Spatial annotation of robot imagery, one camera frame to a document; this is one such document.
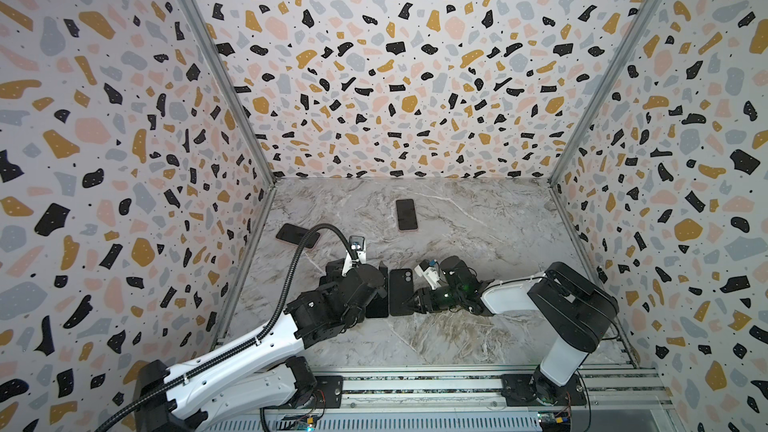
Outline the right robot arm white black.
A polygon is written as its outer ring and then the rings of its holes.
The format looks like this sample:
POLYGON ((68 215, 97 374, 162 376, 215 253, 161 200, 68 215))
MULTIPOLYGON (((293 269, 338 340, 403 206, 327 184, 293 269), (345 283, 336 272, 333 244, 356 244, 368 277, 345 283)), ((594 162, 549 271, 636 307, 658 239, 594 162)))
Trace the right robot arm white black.
POLYGON ((618 301, 563 262, 512 280, 482 280, 457 256, 441 262, 422 261, 415 269, 428 285, 402 301, 413 313, 455 309, 491 317, 538 312, 557 338, 527 382, 512 385, 505 396, 521 403, 561 405, 577 384, 576 372, 615 326, 618 301))

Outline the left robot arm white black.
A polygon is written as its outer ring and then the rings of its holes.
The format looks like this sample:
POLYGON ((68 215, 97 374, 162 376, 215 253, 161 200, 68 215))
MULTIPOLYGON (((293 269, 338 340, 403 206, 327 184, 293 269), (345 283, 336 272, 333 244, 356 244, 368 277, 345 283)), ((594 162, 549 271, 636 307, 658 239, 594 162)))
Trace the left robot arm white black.
POLYGON ((383 267, 362 264, 301 293, 273 326, 264 325, 198 358, 143 367, 135 390, 139 431, 207 431, 261 408, 308 403, 317 379, 303 352, 365 318, 386 294, 383 267))

